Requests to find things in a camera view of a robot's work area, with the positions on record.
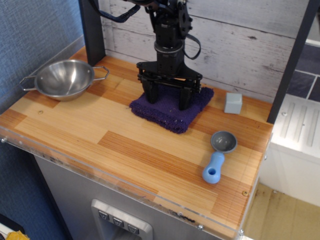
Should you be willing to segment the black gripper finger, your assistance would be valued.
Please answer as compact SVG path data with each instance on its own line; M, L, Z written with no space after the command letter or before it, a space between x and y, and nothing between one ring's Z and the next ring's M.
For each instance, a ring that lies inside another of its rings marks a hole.
M158 99L158 84L147 79L142 79L141 83L148 102L154 104Z
M193 90L189 87L180 89L179 93L179 109L184 111L189 108L190 101L192 98Z

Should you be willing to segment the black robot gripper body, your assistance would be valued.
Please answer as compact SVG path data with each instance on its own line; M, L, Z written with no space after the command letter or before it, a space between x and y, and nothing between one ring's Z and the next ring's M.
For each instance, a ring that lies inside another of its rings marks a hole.
M155 42L154 49L156 61L137 63L138 80L201 91L202 75L185 64L184 42L179 42L175 47L164 47Z

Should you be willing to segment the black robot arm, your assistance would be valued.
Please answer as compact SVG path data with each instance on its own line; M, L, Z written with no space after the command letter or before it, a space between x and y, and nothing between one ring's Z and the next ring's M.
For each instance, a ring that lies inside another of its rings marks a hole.
M149 103L158 99L160 85L178 88L179 109L189 106L192 94L200 92L202 75L185 64L188 56L185 40L199 40L189 34L192 18L185 0L135 0L134 4L145 7L155 33L156 61L139 62L138 79Z

